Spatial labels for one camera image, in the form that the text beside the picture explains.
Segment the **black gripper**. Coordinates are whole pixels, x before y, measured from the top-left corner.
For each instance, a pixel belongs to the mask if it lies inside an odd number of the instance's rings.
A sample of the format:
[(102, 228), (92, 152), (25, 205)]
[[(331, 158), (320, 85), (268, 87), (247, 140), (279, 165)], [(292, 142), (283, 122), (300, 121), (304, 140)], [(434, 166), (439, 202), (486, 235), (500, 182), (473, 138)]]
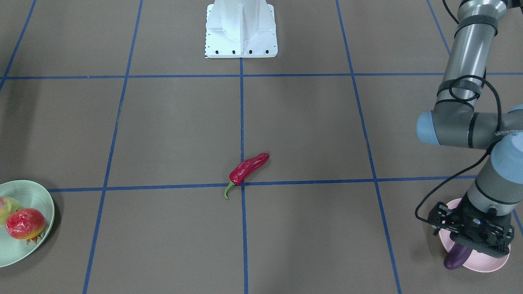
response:
[(449, 231), (453, 242), (479, 253), (493, 258), (510, 253), (509, 245), (514, 239), (511, 215), (499, 216), (495, 208), (482, 212), (467, 198), (458, 199), (454, 208), (438, 202), (430, 210), (427, 220), (435, 229)]

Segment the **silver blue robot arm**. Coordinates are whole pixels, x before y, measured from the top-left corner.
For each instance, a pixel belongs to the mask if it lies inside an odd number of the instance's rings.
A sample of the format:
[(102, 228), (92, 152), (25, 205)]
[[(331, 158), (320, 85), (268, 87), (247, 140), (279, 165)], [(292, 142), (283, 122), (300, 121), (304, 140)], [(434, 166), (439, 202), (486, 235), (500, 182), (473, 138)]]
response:
[(515, 232), (512, 211), (522, 203), (522, 106), (503, 111), (501, 98), (487, 80), (487, 64), (499, 24), (521, 0), (462, 0), (456, 11), (454, 42), (443, 80), (430, 111), (417, 119), (424, 143), (484, 151), (478, 162), (452, 175), (480, 170), (455, 208), (438, 202), (415, 216), (450, 240), (493, 258), (509, 254)]

